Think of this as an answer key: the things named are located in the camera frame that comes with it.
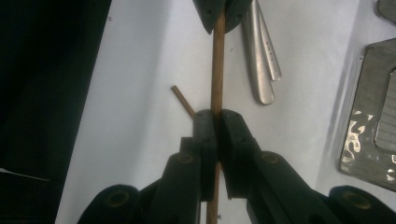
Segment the silver metal bar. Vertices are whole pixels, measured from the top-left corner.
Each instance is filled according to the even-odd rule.
[[[253,0],[247,12],[250,73],[253,91],[255,92],[257,101],[263,105],[270,105],[275,97],[262,43],[258,5],[257,0]]]
[[[278,81],[281,78],[279,63],[277,62],[274,46],[272,44],[270,34],[268,33],[268,29],[264,21],[264,16],[262,15],[262,9],[260,8],[259,2],[257,2],[257,8],[259,9],[262,43],[264,46],[265,59],[267,61],[268,70],[270,71],[271,79],[273,81]]]

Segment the white table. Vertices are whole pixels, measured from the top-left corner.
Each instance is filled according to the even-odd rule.
[[[282,79],[275,102],[255,103],[240,26],[226,35],[223,107],[242,114],[263,150],[279,153],[310,187],[351,185],[396,210],[396,194],[340,174],[336,161],[350,81],[364,46],[396,37],[374,0],[260,1]],[[175,95],[209,108],[212,36],[192,0],[113,0],[66,179],[57,223],[77,223],[109,186],[160,178],[192,122]],[[249,223],[221,183],[219,223]]]

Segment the thin wooden rod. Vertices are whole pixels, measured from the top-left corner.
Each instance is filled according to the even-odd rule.
[[[212,92],[210,110],[212,111],[215,130],[219,140],[219,121],[222,109],[222,89],[223,89],[223,67],[224,67],[224,36],[225,36],[225,15],[221,11],[216,22],[213,34],[213,58],[212,58]],[[213,201],[206,205],[206,224],[218,223],[219,210],[219,163],[216,165],[215,193]]]
[[[177,86],[173,86],[172,88],[173,93],[177,97],[177,99],[180,101],[180,103],[183,105],[183,107],[186,109],[187,113],[189,113],[190,117],[193,119],[194,118],[194,110],[192,107],[189,105],[189,102],[187,102],[186,98],[184,98],[183,94],[181,94],[181,91],[178,89]]]

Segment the wooden stick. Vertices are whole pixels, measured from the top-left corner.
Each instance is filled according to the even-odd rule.
[[[221,11],[216,22],[213,34],[213,58],[212,58],[212,92],[210,109],[213,114],[215,130],[219,140],[219,122],[222,109],[222,89],[223,89],[223,67],[224,67],[224,36],[225,36],[225,15],[224,9]],[[219,209],[219,163],[216,165],[215,193],[213,201],[206,205],[206,224],[218,223]]]
[[[190,117],[193,119],[194,118],[194,110],[192,107],[189,105],[189,102],[187,102],[186,98],[184,98],[183,94],[181,94],[181,91],[178,89],[177,86],[173,86],[172,88],[173,93],[177,97],[177,99],[181,102],[183,107],[186,109],[187,113],[189,113]]]

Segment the white surface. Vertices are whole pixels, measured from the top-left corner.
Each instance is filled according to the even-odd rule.
[[[255,103],[237,27],[226,35],[223,107],[242,114],[261,148],[284,156],[312,188],[358,186],[396,210],[393,192],[335,168],[347,84],[363,47],[396,37],[396,26],[375,15],[373,0],[260,3],[282,71],[275,102]],[[161,177],[192,130],[172,85],[196,111],[209,108],[212,36],[191,0],[113,0],[108,16],[57,223],[77,223],[102,189],[142,189]],[[249,223],[245,203],[221,192],[221,222]]]

